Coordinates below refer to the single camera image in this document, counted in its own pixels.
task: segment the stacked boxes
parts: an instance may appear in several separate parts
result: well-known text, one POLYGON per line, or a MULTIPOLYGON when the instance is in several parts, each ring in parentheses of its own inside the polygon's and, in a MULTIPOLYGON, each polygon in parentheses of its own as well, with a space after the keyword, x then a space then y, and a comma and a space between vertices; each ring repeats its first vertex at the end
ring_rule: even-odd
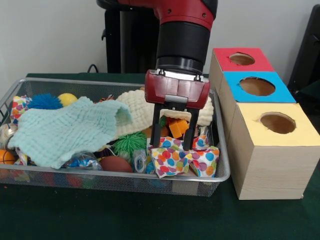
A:
POLYGON ((209 79, 239 199, 300 199, 320 157, 320 136, 262 51, 214 49, 209 79))

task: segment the yellow ball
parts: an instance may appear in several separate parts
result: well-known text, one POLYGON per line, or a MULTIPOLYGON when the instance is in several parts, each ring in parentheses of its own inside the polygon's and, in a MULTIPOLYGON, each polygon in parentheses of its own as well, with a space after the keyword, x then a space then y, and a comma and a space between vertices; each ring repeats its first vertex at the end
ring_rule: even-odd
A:
POLYGON ((58 96, 58 99, 60 99, 60 102, 64 107, 69 106, 78 100, 78 98, 71 93, 63 93, 58 96))

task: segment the light blue washcloth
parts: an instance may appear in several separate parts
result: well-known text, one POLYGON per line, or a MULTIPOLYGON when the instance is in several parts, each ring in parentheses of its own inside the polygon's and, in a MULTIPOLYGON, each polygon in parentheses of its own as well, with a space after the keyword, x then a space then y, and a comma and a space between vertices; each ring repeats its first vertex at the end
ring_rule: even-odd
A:
POLYGON ((57 110, 30 109, 19 118, 8 146, 16 147, 37 166, 59 169, 72 155, 96 152, 132 121, 129 107, 116 100, 94 104, 81 97, 57 110))

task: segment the wire mesh basket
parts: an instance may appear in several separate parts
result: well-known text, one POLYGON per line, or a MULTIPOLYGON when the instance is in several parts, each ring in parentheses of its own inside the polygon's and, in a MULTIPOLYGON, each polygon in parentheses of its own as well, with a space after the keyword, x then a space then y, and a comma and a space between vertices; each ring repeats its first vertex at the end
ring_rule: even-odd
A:
MULTIPOLYGON (((137 90, 141 84, 98 82, 46 78, 26 78, 17 81, 0 101, 0 124, 10 122, 10 112, 14 96, 33 97, 51 93, 59 96, 71 93, 77 97, 87 96, 98 102, 110 94, 120 94, 137 90)), ((0 164, 0 183, 62 188, 83 188, 109 191, 127 191, 170 195, 190 195, 210 197, 219 183, 230 176, 227 146, 223 131, 219 99, 211 92, 214 105, 213 122, 210 126, 210 144, 220 148, 215 177, 190 175, 168 176, 159 179, 155 174, 140 174, 112 171, 92 171, 50 167, 0 164)))

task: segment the blue box top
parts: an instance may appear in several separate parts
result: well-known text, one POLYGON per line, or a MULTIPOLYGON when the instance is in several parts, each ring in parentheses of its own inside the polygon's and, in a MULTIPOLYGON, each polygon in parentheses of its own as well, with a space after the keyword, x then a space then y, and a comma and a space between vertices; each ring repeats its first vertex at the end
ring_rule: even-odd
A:
POLYGON ((276 72, 227 71, 225 79, 240 103, 296 103, 276 72))

